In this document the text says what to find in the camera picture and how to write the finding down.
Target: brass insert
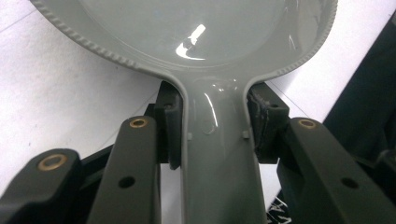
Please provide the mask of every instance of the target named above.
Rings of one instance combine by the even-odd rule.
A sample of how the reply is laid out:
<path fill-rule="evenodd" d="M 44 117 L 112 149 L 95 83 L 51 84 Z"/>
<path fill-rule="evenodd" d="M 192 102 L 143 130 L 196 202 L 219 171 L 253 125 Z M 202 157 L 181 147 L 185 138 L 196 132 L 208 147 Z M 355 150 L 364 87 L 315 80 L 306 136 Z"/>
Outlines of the brass insert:
<path fill-rule="evenodd" d="M 298 123 L 299 123 L 301 126 L 305 127 L 306 129 L 314 129 L 314 128 L 317 127 L 317 124 L 314 123 L 314 122 L 312 122 L 312 121 L 309 120 L 309 119 L 300 119 L 300 120 L 298 121 Z"/>
<path fill-rule="evenodd" d="M 67 161 L 64 154 L 52 154 L 44 158 L 39 164 L 40 171 L 51 171 L 61 167 Z"/>
<path fill-rule="evenodd" d="M 129 123 L 133 128 L 143 128 L 148 124 L 146 119 L 134 119 Z"/>

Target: screw hole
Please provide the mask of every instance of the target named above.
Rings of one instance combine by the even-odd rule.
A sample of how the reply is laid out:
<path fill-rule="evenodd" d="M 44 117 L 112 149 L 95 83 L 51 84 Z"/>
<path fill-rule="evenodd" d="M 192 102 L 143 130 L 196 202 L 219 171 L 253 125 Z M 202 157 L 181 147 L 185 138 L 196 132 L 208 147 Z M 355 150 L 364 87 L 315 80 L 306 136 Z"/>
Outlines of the screw hole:
<path fill-rule="evenodd" d="M 133 128 L 142 128 L 147 125 L 147 121 L 145 119 L 134 119 L 131 121 L 130 125 Z"/>
<path fill-rule="evenodd" d="M 306 129 L 314 129 L 317 127 L 317 125 L 309 119 L 300 119 L 298 122 Z"/>
<path fill-rule="evenodd" d="M 342 178 L 341 182 L 350 189 L 358 189 L 359 184 L 351 178 Z"/>
<path fill-rule="evenodd" d="M 127 189 L 134 184 L 134 178 L 131 176 L 126 176 L 119 181 L 119 187 L 122 189 Z"/>
<path fill-rule="evenodd" d="M 143 121 L 143 120 L 137 120 L 137 121 L 135 121 L 134 122 L 134 125 L 136 125 L 136 126 L 140 126 L 140 125 L 142 125 L 142 124 L 144 124 L 145 123 L 145 121 Z"/>

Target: glossy plastic surface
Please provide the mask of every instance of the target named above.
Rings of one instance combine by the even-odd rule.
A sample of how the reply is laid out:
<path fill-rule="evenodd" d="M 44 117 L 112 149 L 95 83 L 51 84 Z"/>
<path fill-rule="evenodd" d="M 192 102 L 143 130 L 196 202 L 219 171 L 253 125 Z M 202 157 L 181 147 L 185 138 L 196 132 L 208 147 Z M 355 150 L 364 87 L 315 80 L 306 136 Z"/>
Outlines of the glossy plastic surface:
<path fill-rule="evenodd" d="M 265 222 L 246 93 L 317 52 L 336 0 L 32 2 L 86 49 L 180 90 L 185 223 Z"/>

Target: white surface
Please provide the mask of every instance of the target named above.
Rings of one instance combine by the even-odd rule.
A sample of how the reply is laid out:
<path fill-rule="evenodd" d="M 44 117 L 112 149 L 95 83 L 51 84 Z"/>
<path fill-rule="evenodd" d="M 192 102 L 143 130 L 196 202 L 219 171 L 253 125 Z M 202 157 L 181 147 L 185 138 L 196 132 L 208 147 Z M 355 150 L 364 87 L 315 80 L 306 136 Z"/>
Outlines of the white surface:
<path fill-rule="evenodd" d="M 328 40 L 296 71 L 267 82 L 292 117 L 323 120 L 390 18 L 394 0 L 340 0 Z M 110 145 L 121 122 L 155 100 L 160 80 L 119 67 L 56 30 L 28 1 L 0 2 L 0 193 L 35 155 L 53 147 L 84 158 Z M 163 223 L 179 223 L 179 171 L 163 167 Z M 261 166 L 265 202 L 275 166 Z"/>

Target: black mounting fixture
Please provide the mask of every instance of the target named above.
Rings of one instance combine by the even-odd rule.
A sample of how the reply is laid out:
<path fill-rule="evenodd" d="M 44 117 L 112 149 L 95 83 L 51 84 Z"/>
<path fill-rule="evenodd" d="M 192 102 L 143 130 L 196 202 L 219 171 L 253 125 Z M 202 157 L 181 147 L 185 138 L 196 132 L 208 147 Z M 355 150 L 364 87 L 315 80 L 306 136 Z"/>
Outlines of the black mounting fixture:
<path fill-rule="evenodd" d="M 293 223 L 394 223 L 396 152 L 354 160 L 319 122 L 290 119 L 264 83 L 247 95 L 260 163 L 278 163 Z M 0 199 L 2 223 L 161 223 L 160 163 L 181 164 L 183 102 L 163 82 L 145 116 L 125 120 L 113 146 L 80 160 L 71 149 L 31 159 Z"/>

